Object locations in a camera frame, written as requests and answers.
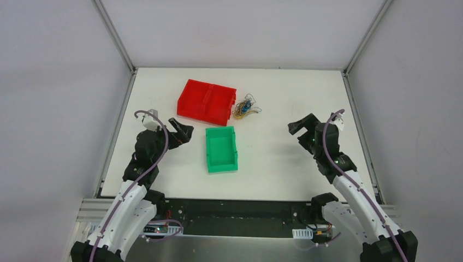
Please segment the green plastic bin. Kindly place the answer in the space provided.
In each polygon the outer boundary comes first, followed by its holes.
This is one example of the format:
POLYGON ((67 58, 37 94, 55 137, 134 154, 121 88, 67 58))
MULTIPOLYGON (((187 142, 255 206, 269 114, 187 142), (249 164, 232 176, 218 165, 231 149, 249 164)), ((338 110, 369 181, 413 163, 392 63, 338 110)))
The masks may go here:
POLYGON ((233 126, 206 128, 206 162, 209 173, 238 170, 238 151, 233 126))

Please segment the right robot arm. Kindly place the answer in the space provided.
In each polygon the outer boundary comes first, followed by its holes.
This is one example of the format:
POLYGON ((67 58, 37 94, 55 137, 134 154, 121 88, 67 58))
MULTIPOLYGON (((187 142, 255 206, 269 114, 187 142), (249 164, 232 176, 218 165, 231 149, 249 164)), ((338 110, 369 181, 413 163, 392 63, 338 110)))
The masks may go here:
POLYGON ((411 231, 403 231, 368 193, 357 166, 339 145, 341 118, 344 110, 321 122, 314 114, 288 124, 294 135, 305 129, 298 143, 316 161, 319 172, 341 193, 349 204, 345 208, 332 193, 311 199, 310 217, 322 224, 328 222, 356 241, 360 261, 415 261, 418 239, 411 231))

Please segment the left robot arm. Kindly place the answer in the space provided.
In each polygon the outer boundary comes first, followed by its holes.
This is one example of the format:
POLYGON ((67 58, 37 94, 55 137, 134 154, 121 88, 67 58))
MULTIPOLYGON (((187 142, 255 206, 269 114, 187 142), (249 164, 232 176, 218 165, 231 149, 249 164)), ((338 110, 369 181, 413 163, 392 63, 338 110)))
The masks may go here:
POLYGON ((165 195, 151 189, 158 173, 158 163, 167 150, 178 148, 192 138, 193 126, 175 118, 136 136, 134 152, 123 174, 119 192, 95 231, 85 240, 76 241, 70 251, 72 261, 125 261, 135 240, 152 220, 166 215, 165 195))

